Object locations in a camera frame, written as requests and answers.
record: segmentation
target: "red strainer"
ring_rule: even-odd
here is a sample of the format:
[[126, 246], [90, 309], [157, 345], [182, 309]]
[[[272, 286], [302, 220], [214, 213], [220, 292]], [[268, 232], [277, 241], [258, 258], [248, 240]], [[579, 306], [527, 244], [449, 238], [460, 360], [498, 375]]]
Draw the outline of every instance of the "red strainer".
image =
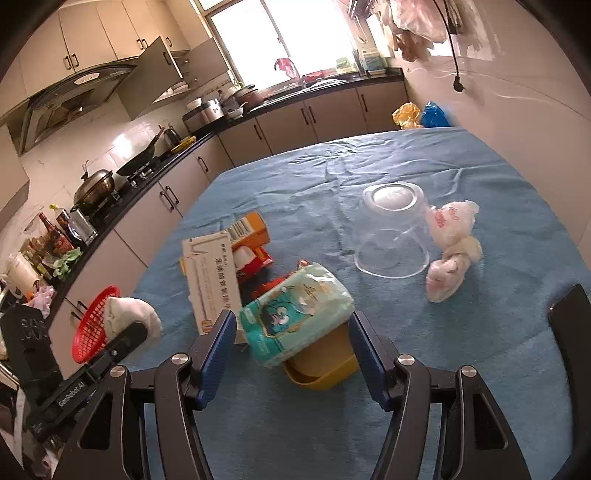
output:
[[72, 358], [78, 364], [90, 360], [106, 344], [105, 329], [103, 328], [103, 312], [109, 297], [119, 297], [119, 287], [110, 285], [94, 299], [78, 325], [72, 344]]

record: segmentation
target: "table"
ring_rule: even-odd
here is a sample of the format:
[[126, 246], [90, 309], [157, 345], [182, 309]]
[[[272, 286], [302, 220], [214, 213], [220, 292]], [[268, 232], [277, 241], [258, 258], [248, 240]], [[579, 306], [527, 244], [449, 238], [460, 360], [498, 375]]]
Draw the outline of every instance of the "table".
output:
[[[424, 273], [385, 280], [353, 264], [352, 217], [373, 183], [410, 181], [441, 206], [479, 204], [473, 235], [484, 259], [448, 301], [429, 303]], [[154, 306], [163, 336], [134, 352], [131, 369], [157, 366], [196, 335], [178, 266], [181, 241], [259, 211], [275, 258], [269, 278], [300, 258], [334, 273], [378, 333], [423, 364], [474, 365], [503, 409], [534, 480], [550, 479], [571, 450], [571, 406], [548, 306], [591, 274], [564, 226], [535, 189], [496, 152], [461, 128], [364, 135], [287, 152], [222, 174], [170, 236], [134, 296]], [[431, 252], [438, 258], [440, 252]], [[439, 411], [431, 409], [421, 479], [432, 478]], [[329, 391], [309, 391], [282, 368], [267, 370], [237, 349], [217, 397], [197, 425], [216, 480], [368, 479], [389, 423], [361, 373]], [[148, 422], [153, 436], [153, 421]], [[159, 462], [154, 442], [152, 461]], [[162, 478], [153, 472], [153, 478]]]

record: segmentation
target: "yellow bowl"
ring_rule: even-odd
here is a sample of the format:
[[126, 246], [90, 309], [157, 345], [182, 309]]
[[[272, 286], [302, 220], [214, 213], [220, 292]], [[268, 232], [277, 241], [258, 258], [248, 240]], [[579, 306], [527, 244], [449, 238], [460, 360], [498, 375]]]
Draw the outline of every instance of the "yellow bowl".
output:
[[195, 136], [183, 138], [181, 140], [181, 143], [179, 143], [176, 147], [174, 147], [170, 150], [170, 153], [174, 154], [174, 153], [182, 152], [185, 148], [193, 145], [195, 143], [195, 140], [197, 140]]
[[328, 390], [353, 375], [359, 365], [349, 343], [348, 324], [283, 362], [283, 368], [293, 383], [311, 390]]

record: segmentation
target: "window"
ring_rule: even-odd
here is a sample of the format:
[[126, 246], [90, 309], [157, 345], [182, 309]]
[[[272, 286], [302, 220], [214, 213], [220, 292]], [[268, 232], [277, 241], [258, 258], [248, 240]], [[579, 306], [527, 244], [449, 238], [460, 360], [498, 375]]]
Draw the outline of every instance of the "window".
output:
[[333, 0], [200, 0], [242, 81], [266, 88], [289, 80], [275, 61], [290, 57], [301, 75], [355, 65], [350, 34]]

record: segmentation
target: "black frying pan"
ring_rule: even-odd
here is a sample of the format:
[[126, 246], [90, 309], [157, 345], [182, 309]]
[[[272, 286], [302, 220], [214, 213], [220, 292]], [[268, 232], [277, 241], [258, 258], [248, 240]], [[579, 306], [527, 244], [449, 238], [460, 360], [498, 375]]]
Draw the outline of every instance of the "black frying pan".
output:
[[133, 175], [135, 172], [137, 172], [141, 167], [146, 165], [146, 163], [150, 163], [150, 161], [154, 158], [156, 142], [160, 138], [160, 135], [162, 135], [162, 132], [164, 132], [164, 127], [160, 127], [160, 132], [156, 134], [156, 136], [143, 151], [138, 153], [134, 158], [129, 160], [125, 165], [117, 170], [117, 175], [129, 177], [130, 175]]

